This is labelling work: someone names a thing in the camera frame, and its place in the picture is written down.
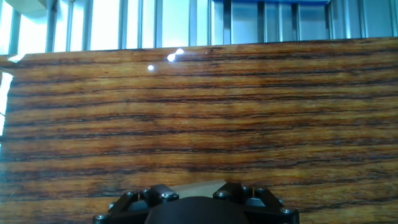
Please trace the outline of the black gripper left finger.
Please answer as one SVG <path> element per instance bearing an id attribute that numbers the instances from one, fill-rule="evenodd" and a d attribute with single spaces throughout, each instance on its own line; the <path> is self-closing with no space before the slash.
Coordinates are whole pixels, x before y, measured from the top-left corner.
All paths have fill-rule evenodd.
<path id="1" fill-rule="evenodd" d="M 109 206 L 107 212 L 93 216 L 92 224 L 145 223 L 153 208 L 178 199 L 179 194 L 166 185 L 126 192 Z"/>

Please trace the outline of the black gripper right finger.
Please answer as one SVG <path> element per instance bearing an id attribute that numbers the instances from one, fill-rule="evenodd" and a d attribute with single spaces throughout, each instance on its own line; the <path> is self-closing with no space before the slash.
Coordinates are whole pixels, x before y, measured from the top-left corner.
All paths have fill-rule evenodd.
<path id="1" fill-rule="evenodd" d="M 241 212 L 248 223 L 299 224 L 299 211 L 286 207 L 279 197 L 267 188 L 252 188 L 237 182 L 227 182 L 213 199 L 224 201 Z"/>

